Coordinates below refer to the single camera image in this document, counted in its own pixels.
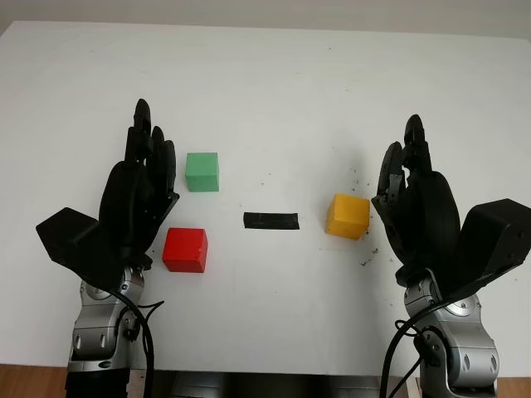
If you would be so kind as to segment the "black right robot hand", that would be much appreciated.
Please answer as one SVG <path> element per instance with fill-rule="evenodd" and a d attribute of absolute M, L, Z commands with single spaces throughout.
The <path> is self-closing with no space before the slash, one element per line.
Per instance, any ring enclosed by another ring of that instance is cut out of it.
<path fill-rule="evenodd" d="M 404 142 L 389 145 L 372 204 L 402 267 L 395 273 L 402 287 L 451 262 L 460 234 L 460 218 L 450 185 L 431 165 L 419 115 L 406 124 Z"/>

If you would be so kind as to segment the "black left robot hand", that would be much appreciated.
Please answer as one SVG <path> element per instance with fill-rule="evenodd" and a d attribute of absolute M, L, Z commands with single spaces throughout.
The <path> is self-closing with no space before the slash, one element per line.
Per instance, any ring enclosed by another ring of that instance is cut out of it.
<path fill-rule="evenodd" d="M 128 128 L 124 159 L 111 169 L 100 202 L 99 222 L 121 260 L 150 269 L 147 255 L 158 230 L 179 199 L 174 191 L 174 144 L 151 123 L 149 104 L 139 99 Z"/>

